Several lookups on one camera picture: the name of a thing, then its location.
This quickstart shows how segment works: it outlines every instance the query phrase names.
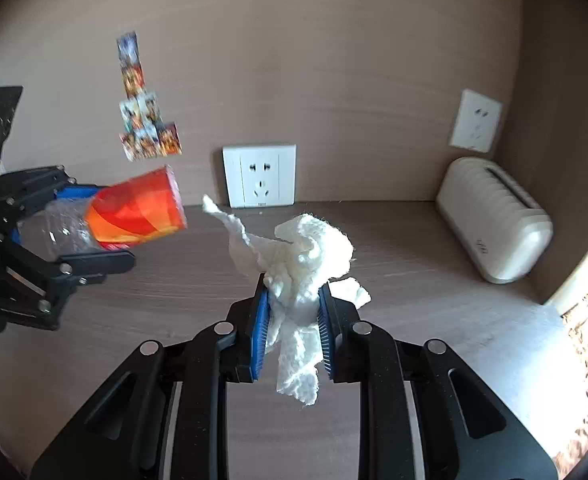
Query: outlet cover plate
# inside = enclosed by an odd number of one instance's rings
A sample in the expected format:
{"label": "outlet cover plate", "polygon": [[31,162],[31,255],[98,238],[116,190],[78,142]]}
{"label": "outlet cover plate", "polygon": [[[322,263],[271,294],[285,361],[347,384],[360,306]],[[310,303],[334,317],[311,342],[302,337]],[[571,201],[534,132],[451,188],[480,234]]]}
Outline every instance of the outlet cover plate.
{"label": "outlet cover plate", "polygon": [[450,146],[487,153],[492,147],[503,104],[470,89],[463,90]]}
{"label": "outlet cover plate", "polygon": [[295,144],[226,146],[223,163],[231,207],[294,203]]}

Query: crumpled paper towel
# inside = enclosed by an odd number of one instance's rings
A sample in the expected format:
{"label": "crumpled paper towel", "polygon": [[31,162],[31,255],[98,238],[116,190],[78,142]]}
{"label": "crumpled paper towel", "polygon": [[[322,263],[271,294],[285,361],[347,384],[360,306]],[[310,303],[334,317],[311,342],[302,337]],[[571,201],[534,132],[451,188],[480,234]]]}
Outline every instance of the crumpled paper towel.
{"label": "crumpled paper towel", "polygon": [[[314,404],[318,394],[316,365],[323,360],[318,289],[329,278],[349,271],[354,250],[349,239],[310,214],[276,226],[274,234],[280,240],[270,240],[248,233],[238,218],[221,211],[207,195],[203,211],[227,228],[229,254],[236,269],[253,279],[265,273],[271,308],[266,351],[280,342],[277,392]],[[330,290],[335,298],[351,301],[356,308],[371,299],[354,278],[331,282]]]}

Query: table surface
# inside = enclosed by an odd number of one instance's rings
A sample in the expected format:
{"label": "table surface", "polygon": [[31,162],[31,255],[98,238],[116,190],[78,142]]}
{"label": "table surface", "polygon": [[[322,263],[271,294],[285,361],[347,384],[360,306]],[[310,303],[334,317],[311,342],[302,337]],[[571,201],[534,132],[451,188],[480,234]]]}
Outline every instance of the table surface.
{"label": "table surface", "polygon": [[[416,344],[452,346],[549,454],[581,421],[583,375],[562,320],[536,303],[527,279],[485,282],[433,203],[308,203],[237,211],[248,232],[311,212],[340,228],[355,252],[350,276],[372,302],[363,319]],[[186,208],[189,229],[135,249],[136,267],[80,288],[62,326],[9,326],[0,334],[0,446],[30,469],[91,393],[142,341],[173,344],[224,319],[253,295],[238,274],[222,224]],[[258,383],[229,387],[231,478],[356,478],[359,388],[320,371],[314,406],[275,391],[277,358]]]}

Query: wood panel wall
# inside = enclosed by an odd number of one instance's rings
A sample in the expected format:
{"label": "wood panel wall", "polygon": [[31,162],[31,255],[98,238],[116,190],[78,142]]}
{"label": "wood panel wall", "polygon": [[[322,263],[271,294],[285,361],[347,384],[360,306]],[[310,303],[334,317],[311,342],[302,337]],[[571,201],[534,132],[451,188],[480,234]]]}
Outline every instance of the wood panel wall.
{"label": "wood panel wall", "polygon": [[163,163],[118,140],[129,30],[186,203],[224,202],[221,147],[257,142],[298,145],[299,201],[430,200],[467,154],[448,147],[461,90],[509,103],[520,0],[2,0],[0,85],[25,86],[8,170],[110,184]]}
{"label": "wood panel wall", "polygon": [[497,162],[546,209],[531,277],[545,301],[588,251],[588,2],[523,0],[520,66]]}

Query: logo on toaster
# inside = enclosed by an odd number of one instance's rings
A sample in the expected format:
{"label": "logo on toaster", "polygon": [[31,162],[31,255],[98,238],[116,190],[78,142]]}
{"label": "logo on toaster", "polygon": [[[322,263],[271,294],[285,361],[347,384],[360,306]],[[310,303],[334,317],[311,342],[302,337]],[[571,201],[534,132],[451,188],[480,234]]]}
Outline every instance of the logo on toaster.
{"label": "logo on toaster", "polygon": [[476,241],[476,247],[481,252],[481,254],[487,254],[489,251],[487,250],[487,246],[483,243],[481,238],[478,238]]}

